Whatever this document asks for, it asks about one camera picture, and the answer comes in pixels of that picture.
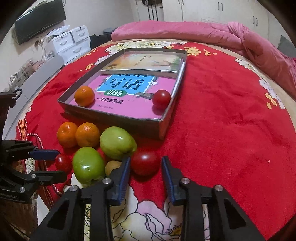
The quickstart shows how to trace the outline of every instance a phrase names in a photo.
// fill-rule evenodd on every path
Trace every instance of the pink bedding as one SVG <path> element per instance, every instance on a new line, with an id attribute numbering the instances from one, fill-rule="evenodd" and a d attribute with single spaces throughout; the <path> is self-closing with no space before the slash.
<path id="1" fill-rule="evenodd" d="M 182 39 L 224 47 L 251 60 L 296 99 L 295 61 L 241 23 L 224 25 L 150 20 L 125 24 L 112 33 L 113 41 L 127 39 Z"/>

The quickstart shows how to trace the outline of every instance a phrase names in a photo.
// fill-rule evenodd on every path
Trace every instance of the red tomato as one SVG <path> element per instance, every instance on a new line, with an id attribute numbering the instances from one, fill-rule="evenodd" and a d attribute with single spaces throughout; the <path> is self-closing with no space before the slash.
<path id="1" fill-rule="evenodd" d="M 166 109 L 170 103 L 171 95 L 166 90 L 158 90 L 152 97 L 153 104 L 159 109 Z"/>
<path id="2" fill-rule="evenodd" d="M 150 151 L 138 151 L 131 158 L 131 169 L 139 176 L 155 174 L 160 167 L 160 158 Z"/>
<path id="3" fill-rule="evenodd" d="M 58 154 L 55 159 L 56 168 L 69 174 L 72 170 L 72 161 L 65 154 Z"/>

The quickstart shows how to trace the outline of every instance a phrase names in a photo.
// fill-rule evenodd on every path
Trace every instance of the orange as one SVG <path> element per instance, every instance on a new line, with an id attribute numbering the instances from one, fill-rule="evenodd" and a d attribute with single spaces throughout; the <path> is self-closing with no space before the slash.
<path id="1" fill-rule="evenodd" d="M 79 106 L 89 106 L 94 101 L 94 91 L 88 86 L 81 86 L 76 90 L 74 99 Z"/>
<path id="2" fill-rule="evenodd" d="M 78 127 L 75 137 L 80 147 L 95 148 L 100 142 L 100 131 L 95 124 L 86 122 Z"/>
<path id="3" fill-rule="evenodd" d="M 62 147 L 71 148 L 77 145 L 75 133 L 77 125 L 73 122 L 63 123 L 57 131 L 57 139 Z"/>

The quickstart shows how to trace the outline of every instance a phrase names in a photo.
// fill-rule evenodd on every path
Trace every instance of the green label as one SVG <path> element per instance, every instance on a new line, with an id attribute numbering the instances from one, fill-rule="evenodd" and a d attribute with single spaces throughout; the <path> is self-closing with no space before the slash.
<path id="1" fill-rule="evenodd" d="M 105 91 L 104 95 L 122 97 L 126 95 L 126 91 L 107 90 Z"/>

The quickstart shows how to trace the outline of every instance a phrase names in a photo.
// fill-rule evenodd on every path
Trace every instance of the television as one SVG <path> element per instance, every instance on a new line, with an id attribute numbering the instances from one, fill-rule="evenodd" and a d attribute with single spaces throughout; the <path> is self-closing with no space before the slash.
<path id="1" fill-rule="evenodd" d="M 19 44 L 29 41 L 39 33 L 66 20 L 62 0 L 41 3 L 20 16 L 15 22 Z"/>

